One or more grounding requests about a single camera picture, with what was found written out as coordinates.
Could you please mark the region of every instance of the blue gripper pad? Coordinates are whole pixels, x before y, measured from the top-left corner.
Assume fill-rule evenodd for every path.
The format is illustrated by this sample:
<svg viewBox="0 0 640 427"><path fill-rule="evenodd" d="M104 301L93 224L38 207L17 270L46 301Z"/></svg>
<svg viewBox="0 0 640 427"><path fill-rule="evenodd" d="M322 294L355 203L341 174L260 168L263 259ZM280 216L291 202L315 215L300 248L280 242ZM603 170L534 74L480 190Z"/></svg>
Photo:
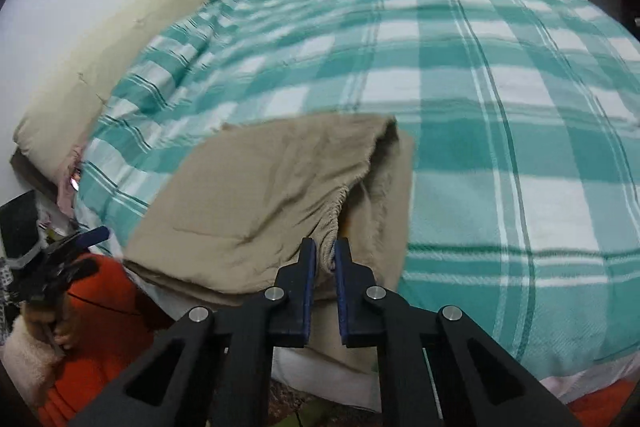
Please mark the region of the blue gripper pad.
<svg viewBox="0 0 640 427"><path fill-rule="evenodd" d="M303 347L308 343L315 279L316 242L305 237L298 261L280 268L274 282L287 295L287 302L271 312L269 334L275 346Z"/></svg>
<svg viewBox="0 0 640 427"><path fill-rule="evenodd" d="M369 286L375 286L373 272L354 263L347 239L334 243L335 289L338 296L338 325L347 347L372 346L372 335L383 331L382 317L364 300Z"/></svg>
<svg viewBox="0 0 640 427"><path fill-rule="evenodd" d="M76 239L76 248L86 250L102 241L106 241L108 238L109 229L107 227L98 227L97 229L89 230L89 232L84 232L79 235Z"/></svg>

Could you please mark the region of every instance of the bed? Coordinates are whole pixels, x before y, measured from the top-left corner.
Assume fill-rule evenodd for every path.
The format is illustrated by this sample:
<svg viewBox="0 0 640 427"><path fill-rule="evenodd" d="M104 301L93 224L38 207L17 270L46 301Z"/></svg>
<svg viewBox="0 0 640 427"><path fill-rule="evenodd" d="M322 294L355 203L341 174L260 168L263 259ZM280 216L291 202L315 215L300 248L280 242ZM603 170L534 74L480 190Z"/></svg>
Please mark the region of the bed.
<svg viewBox="0 0 640 427"><path fill-rule="evenodd" d="M565 402L634 374L640 45L626 30L586 0L190 1L139 32L150 42L121 71L89 64L85 43L15 134L49 180L89 136L76 214L113 231L105 254L123 256L172 169L224 123L392 114L415 141L401 295L459 305ZM82 118L62 110L69 93L91 100ZM132 277L173 317L191 305ZM273 376L380 408L372 372L277 349Z"/></svg>

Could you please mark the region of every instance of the pink fabric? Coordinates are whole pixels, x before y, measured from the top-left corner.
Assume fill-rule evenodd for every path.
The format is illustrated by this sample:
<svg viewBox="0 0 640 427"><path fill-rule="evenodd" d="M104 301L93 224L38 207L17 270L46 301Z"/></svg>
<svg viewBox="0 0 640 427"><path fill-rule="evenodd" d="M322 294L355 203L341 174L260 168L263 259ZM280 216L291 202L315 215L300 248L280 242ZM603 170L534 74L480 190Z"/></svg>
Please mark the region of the pink fabric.
<svg viewBox="0 0 640 427"><path fill-rule="evenodd" d="M58 168L58 172L56 172L56 179L58 180L58 201L56 204L66 217L74 217L76 190L71 185L71 177L82 161L82 153L85 146L86 140L74 146Z"/></svg>

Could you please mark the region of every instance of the white mattress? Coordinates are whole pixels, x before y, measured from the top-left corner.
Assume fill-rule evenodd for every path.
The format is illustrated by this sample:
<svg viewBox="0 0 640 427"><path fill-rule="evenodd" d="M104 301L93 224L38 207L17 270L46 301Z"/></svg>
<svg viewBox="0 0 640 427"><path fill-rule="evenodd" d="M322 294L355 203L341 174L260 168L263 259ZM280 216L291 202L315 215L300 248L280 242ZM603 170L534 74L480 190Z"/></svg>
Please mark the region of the white mattress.
<svg viewBox="0 0 640 427"><path fill-rule="evenodd" d="M170 317L179 319L198 303L184 296L149 284L127 271ZM569 377L548 377L542 384L562 402L569 403L581 396L607 387L621 378L636 379L640 375L640 353L595 365ZM380 411L378 375L353 371L329 362L310 350L276 347L273 350L271 376L305 393L333 402Z"/></svg>

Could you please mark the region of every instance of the hand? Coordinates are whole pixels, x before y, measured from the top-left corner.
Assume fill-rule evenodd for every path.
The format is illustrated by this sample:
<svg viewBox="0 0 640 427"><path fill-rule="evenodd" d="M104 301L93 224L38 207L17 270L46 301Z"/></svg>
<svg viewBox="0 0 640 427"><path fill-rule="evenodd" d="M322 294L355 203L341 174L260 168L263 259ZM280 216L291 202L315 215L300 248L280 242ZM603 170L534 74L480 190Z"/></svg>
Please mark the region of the hand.
<svg viewBox="0 0 640 427"><path fill-rule="evenodd" d="M65 295L57 308L40 304L22 303L22 317L29 334L36 340L49 343L44 328L56 324L53 340L65 349L71 349L79 340L80 320L69 297Z"/></svg>

